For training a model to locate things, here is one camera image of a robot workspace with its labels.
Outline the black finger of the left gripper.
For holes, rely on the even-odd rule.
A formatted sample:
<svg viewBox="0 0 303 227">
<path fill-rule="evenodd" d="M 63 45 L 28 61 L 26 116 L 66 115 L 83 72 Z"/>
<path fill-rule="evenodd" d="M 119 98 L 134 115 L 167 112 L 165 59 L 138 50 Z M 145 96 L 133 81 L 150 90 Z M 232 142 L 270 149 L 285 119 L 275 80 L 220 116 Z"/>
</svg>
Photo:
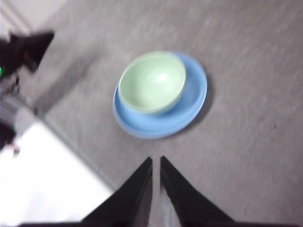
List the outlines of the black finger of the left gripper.
<svg viewBox="0 0 303 227">
<path fill-rule="evenodd" d="M 13 35 L 13 44 L 21 66 L 35 72 L 54 38 L 54 31 L 43 31 L 30 35 Z"/>
</svg>

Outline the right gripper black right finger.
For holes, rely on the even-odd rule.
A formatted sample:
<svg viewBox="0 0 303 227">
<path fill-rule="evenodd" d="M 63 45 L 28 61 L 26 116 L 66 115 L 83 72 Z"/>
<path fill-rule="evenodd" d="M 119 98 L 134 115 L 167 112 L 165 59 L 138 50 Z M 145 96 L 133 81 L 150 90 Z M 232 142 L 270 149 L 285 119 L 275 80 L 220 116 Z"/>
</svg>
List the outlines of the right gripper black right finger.
<svg viewBox="0 0 303 227">
<path fill-rule="evenodd" d="M 210 227 L 235 221 L 196 190 L 165 157 L 160 158 L 160 177 L 183 227 Z"/>
</svg>

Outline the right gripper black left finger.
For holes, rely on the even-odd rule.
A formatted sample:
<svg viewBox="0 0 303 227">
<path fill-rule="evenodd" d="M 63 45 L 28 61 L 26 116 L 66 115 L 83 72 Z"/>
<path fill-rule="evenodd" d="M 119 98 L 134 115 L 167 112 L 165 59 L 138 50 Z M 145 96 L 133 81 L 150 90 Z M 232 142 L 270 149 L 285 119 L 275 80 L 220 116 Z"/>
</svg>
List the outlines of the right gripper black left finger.
<svg viewBox="0 0 303 227">
<path fill-rule="evenodd" d="M 81 223 L 87 227 L 147 227 L 152 203 L 152 159 L 146 158 L 125 183 Z"/>
</svg>

